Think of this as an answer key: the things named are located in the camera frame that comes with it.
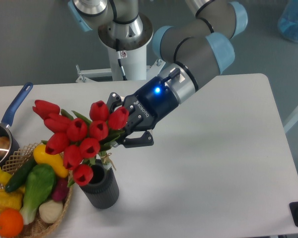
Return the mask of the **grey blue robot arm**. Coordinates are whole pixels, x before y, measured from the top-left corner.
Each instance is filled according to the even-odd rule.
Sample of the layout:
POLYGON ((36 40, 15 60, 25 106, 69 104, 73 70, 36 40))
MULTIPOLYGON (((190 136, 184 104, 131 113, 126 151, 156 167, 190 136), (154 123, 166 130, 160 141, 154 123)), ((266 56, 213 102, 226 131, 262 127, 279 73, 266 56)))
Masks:
POLYGON ((245 8, 225 0, 189 0, 187 5, 192 22, 154 31, 136 0, 69 1, 83 31, 97 31, 107 48, 113 80, 147 81, 132 95, 109 96, 109 111, 124 106, 129 119, 119 137, 104 141, 105 147, 153 145, 155 125, 233 63, 230 40, 247 26, 245 8))

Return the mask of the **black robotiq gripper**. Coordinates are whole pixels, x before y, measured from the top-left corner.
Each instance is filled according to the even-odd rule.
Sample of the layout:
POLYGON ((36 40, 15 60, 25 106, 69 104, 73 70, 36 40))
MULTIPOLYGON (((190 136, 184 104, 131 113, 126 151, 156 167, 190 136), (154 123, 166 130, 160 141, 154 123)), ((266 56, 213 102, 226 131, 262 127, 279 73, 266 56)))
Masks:
POLYGON ((173 111, 178 105, 178 99, 166 85, 173 78, 154 77, 134 94, 126 97, 115 92, 109 95, 106 106, 109 113, 113 113, 119 107, 129 110, 128 122, 125 126, 127 135, 135 131, 145 131, 140 137, 121 137, 117 140, 119 145, 125 148, 137 148, 154 145, 152 134, 147 131, 173 111))

